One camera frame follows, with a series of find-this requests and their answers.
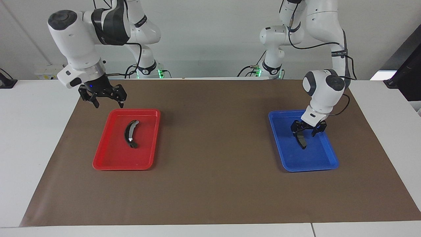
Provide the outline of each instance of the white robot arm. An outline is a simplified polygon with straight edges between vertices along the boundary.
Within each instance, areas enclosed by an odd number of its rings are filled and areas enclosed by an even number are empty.
[[[126,45],[138,62],[142,78],[158,75],[159,63],[153,57],[148,44],[157,43],[161,33],[143,12],[139,0],[112,0],[110,9],[95,9],[88,12],[58,11],[48,19],[48,28],[69,64],[58,73],[58,79],[67,87],[79,84],[83,100],[92,102],[96,108],[97,97],[109,97],[119,102],[120,107],[127,94],[121,85],[111,86],[109,75],[95,50],[95,44]]]
[[[265,60],[261,64],[262,76],[276,78],[282,66],[284,53],[280,46],[300,43],[304,31],[299,19],[306,12],[307,32],[315,39],[329,45],[332,54],[332,69],[310,71],[303,80],[303,87],[312,97],[310,105],[301,117],[295,121],[291,130],[300,146],[305,149],[306,142],[302,132],[313,130],[313,136],[323,132],[327,126],[325,119],[338,103],[344,90],[350,84],[348,67],[348,49],[346,35],[338,20],[338,0],[284,0],[280,9],[282,26],[267,27],[260,33],[262,43],[267,47]]]

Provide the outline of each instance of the blue tray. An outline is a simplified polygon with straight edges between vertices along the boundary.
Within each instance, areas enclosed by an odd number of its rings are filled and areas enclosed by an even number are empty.
[[[326,133],[312,137],[304,131],[307,148],[303,150],[291,132],[294,120],[300,120],[304,110],[272,111],[269,120],[281,156],[282,165],[289,172],[333,170],[339,167],[338,158]]]

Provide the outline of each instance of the red tray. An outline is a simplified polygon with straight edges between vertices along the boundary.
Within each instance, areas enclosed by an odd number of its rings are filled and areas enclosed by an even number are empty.
[[[111,111],[99,142],[93,167],[96,170],[147,170],[154,161],[161,113],[156,109],[116,109]],[[133,139],[138,148],[131,148],[124,138],[127,125],[136,126]]]

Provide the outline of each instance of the brown mat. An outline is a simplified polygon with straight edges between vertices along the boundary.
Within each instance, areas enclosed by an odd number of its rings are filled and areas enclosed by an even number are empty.
[[[288,173],[268,114],[304,109],[310,98],[301,81],[118,82],[125,108],[162,112],[152,169],[94,170],[117,103],[102,99],[97,110],[79,101],[21,226],[421,220],[354,98],[328,119],[340,167]]]

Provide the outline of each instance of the white countertop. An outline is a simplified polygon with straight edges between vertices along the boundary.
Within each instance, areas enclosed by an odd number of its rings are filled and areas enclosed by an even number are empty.
[[[229,80],[231,78],[202,78]],[[398,90],[379,81],[350,89],[386,154],[421,207],[421,118]],[[59,81],[19,81],[0,90],[0,236],[417,236],[421,221],[379,223],[56,226],[16,228],[78,101]]]

